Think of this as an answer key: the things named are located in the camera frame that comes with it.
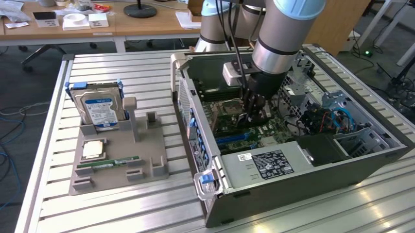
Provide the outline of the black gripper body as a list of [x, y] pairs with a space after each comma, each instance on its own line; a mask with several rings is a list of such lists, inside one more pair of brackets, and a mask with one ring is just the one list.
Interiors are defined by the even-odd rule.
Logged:
[[243, 95], [243, 126], [257, 126], [265, 123], [270, 117], [265, 110], [266, 104], [278, 93], [282, 83], [287, 77], [287, 72], [269, 74], [266, 72], [254, 73], [247, 81], [247, 89]]

